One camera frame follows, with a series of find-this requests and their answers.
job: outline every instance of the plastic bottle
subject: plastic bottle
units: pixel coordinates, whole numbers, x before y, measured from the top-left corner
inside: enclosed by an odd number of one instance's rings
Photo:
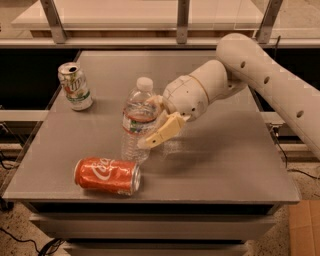
[[[139,139],[154,127],[158,116],[158,107],[152,99],[153,96],[155,96],[153,81],[147,77],[140,77],[123,109],[124,132],[121,149],[123,160],[141,164],[149,157],[150,149],[140,149],[137,144]]]

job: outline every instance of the brown box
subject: brown box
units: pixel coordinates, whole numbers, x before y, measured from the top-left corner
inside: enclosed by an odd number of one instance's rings
[[[320,256],[320,201],[289,206],[291,256]]]

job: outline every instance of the drawer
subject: drawer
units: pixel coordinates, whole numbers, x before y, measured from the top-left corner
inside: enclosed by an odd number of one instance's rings
[[[251,240],[274,224],[270,215],[33,214],[32,223],[63,239]]]
[[[243,244],[135,242],[66,243],[62,247],[71,256],[241,256]]]

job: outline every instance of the white bottle cap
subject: white bottle cap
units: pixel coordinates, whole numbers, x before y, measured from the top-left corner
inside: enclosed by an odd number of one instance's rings
[[[153,89],[153,81],[148,77],[140,77],[137,80],[137,87],[140,91],[151,92]]]

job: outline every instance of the soda can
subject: soda can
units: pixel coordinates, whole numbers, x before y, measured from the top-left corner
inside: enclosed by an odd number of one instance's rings
[[[133,195],[139,189],[140,169],[136,162],[99,157],[81,159],[74,171],[77,185],[122,195]]]
[[[58,68],[58,78],[73,110],[84,110],[92,105],[93,101],[87,87],[86,77],[78,63],[62,64]]]

